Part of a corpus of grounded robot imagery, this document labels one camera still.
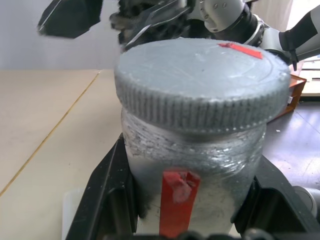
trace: wooden table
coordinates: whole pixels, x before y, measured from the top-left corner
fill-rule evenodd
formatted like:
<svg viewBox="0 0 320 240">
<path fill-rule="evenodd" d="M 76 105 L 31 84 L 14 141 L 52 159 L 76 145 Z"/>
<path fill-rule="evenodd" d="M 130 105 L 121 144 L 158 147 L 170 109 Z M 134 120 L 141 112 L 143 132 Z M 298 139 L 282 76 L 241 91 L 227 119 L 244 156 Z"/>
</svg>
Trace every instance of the wooden table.
<svg viewBox="0 0 320 240">
<path fill-rule="evenodd" d="M 64 194 L 121 133 L 113 71 L 98 72 L 0 71 L 0 239 L 61 240 Z"/>
</svg>

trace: red tape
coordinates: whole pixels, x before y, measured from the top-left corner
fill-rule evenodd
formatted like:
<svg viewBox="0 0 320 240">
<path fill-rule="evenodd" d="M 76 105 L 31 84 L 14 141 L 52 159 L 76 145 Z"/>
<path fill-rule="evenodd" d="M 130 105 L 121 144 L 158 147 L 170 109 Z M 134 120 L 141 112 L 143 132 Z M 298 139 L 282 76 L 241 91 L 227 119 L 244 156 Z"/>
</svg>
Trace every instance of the red tape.
<svg viewBox="0 0 320 240">
<path fill-rule="evenodd" d="M 175 238 L 189 227 L 200 177 L 191 172 L 165 171 L 162 175 L 159 234 Z"/>
<path fill-rule="evenodd" d="M 247 48 L 247 47 L 244 47 L 244 46 L 240 46 L 240 45 L 237 45 L 237 44 L 234 44 L 234 43 L 219 43 L 219 45 L 221 47 L 224 47 L 224 48 L 231 48 L 231 49 L 234 49 L 234 50 L 237 50 L 237 51 L 240 51 L 242 53 L 245 53 L 245 54 L 248 54 L 250 56 L 253 56 L 255 58 L 258 58 L 258 59 L 263 59 L 263 55 L 260 51 L 256 51 L 256 50 L 253 50 L 253 49 L 250 49 L 250 48 Z"/>
</svg>

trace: black holder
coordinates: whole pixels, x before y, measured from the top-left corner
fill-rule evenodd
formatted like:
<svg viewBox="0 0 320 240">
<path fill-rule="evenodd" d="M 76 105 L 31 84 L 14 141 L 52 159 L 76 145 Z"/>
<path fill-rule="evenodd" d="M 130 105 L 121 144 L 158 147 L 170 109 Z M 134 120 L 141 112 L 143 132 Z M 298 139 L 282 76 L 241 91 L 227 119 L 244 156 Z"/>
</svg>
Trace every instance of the black holder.
<svg viewBox="0 0 320 240">
<path fill-rule="evenodd" d="M 163 236 L 134 236 L 138 210 L 125 141 L 121 134 L 115 145 L 92 172 L 66 240 L 160 240 Z M 241 209 L 233 219 L 245 236 L 248 229 L 263 230 L 250 240 L 320 240 L 320 225 L 295 193 L 286 177 L 264 156 Z M 202 240 L 185 233 L 180 240 Z M 212 235 L 210 240 L 230 240 Z"/>
</svg>

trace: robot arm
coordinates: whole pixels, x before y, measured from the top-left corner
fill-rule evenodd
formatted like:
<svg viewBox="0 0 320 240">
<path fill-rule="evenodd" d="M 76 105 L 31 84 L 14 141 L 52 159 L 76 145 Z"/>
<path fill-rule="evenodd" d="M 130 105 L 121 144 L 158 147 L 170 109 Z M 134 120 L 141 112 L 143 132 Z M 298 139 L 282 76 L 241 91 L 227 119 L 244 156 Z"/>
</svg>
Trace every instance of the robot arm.
<svg viewBox="0 0 320 240">
<path fill-rule="evenodd" d="M 42 14 L 38 31 L 77 38 L 100 21 L 102 1 L 53 0 Z M 112 14 L 110 21 L 113 29 L 121 31 L 119 42 L 124 50 L 146 42 L 190 37 L 192 18 L 202 20 L 208 30 L 206 35 L 193 37 L 261 47 L 293 66 L 320 54 L 320 6 L 286 32 L 265 24 L 244 0 L 119 0 L 119 6 L 120 12 Z"/>
<path fill-rule="evenodd" d="M 279 32 L 251 14 L 242 0 L 199 0 L 205 27 L 217 39 L 261 47 L 287 64 L 320 54 L 320 5 L 292 29 Z"/>
</svg>

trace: jar lid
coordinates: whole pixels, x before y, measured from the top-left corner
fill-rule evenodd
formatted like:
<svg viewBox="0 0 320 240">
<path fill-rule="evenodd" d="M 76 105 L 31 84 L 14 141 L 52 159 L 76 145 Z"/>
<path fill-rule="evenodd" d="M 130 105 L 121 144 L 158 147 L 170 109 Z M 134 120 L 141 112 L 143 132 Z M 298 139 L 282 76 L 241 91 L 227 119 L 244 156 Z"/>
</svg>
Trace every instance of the jar lid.
<svg viewBox="0 0 320 240">
<path fill-rule="evenodd" d="M 117 96 L 134 116 L 184 132 L 230 133 L 265 124 L 285 107 L 290 71 L 260 48 L 261 58 L 225 41 L 179 38 L 138 45 L 114 69 Z"/>
</svg>

